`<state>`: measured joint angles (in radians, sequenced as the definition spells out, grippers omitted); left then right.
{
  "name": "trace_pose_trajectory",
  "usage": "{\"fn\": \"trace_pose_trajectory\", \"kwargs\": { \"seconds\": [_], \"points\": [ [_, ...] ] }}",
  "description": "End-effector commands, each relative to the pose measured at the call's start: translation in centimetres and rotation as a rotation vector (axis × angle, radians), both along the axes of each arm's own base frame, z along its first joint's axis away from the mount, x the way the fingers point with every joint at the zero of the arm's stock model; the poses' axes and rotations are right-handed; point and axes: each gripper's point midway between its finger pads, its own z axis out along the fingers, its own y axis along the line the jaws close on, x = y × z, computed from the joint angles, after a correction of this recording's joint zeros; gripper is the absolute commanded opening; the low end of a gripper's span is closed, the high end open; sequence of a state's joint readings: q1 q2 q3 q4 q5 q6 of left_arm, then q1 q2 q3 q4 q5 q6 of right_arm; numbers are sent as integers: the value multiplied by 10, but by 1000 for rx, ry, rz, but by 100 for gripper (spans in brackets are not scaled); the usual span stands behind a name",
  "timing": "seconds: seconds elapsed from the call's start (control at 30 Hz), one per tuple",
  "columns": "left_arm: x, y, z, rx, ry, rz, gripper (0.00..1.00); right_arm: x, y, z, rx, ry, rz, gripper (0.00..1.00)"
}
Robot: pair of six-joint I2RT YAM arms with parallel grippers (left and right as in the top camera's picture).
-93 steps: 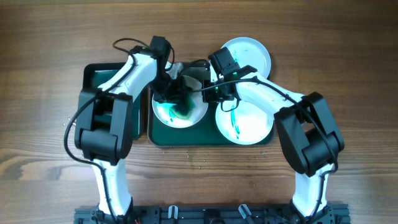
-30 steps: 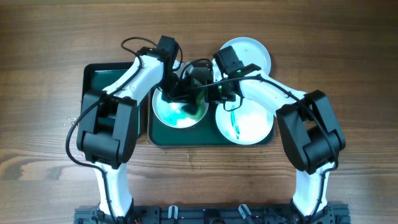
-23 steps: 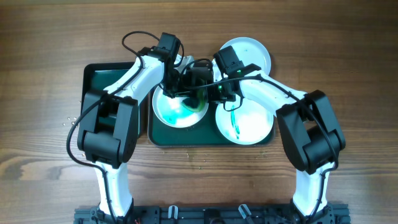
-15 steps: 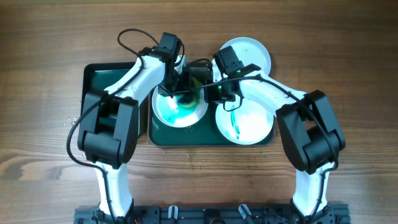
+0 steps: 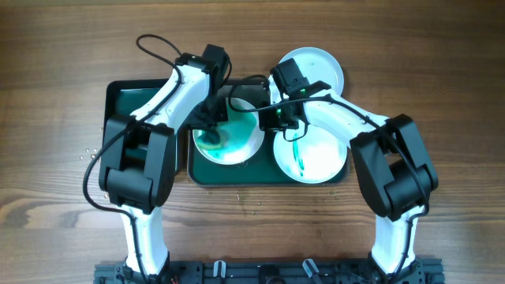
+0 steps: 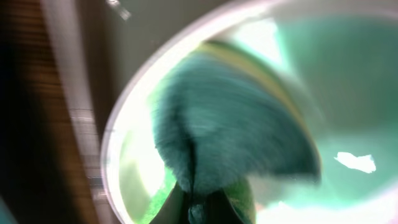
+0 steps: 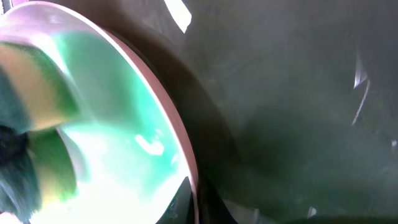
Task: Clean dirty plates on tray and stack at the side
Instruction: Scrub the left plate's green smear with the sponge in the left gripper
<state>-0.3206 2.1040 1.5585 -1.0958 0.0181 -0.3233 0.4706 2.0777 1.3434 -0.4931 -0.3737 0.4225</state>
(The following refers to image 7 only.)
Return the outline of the white plate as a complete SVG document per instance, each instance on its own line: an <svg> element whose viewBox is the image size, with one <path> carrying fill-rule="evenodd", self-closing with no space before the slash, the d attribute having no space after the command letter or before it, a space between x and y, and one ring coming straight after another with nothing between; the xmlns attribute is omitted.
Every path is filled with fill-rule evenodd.
<svg viewBox="0 0 398 224"><path fill-rule="evenodd" d="M3 14L2 41L52 59L80 112L56 128L76 174L76 194L23 223L157 223L186 177L198 223L190 140L138 54L79 13L44 1Z"/></svg>

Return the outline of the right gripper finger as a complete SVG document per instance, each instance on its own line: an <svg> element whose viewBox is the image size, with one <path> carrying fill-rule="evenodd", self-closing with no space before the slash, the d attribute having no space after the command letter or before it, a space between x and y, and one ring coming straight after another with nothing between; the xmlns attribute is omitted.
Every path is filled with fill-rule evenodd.
<svg viewBox="0 0 398 224"><path fill-rule="evenodd" d="M184 178L177 193L156 224L195 224L193 194L189 178Z"/></svg>

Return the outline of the green yellow scrub sponge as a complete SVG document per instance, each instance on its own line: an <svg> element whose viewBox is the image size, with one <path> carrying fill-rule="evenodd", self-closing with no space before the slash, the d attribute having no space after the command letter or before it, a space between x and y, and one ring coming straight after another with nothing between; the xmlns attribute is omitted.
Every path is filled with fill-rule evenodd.
<svg viewBox="0 0 398 224"><path fill-rule="evenodd" d="M79 115L52 59L35 47L1 42L1 212L28 222L76 194L56 128Z"/></svg>

